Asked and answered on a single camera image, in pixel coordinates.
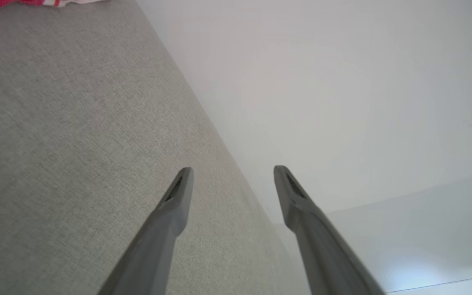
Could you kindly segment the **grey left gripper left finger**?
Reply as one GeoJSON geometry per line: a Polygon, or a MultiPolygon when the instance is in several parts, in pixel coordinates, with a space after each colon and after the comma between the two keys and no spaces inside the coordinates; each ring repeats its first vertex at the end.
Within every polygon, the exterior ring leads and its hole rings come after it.
{"type": "Polygon", "coordinates": [[[182,168],[102,285],[100,295],[163,295],[175,241],[184,231],[194,175],[182,168]]]}

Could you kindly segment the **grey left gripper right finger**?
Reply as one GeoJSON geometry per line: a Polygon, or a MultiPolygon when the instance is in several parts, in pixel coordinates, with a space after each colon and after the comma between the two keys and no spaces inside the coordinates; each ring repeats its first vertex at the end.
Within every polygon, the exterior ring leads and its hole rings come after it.
{"type": "Polygon", "coordinates": [[[286,226],[295,234],[313,295],[382,295],[352,248],[286,166],[274,167],[286,226]]]}

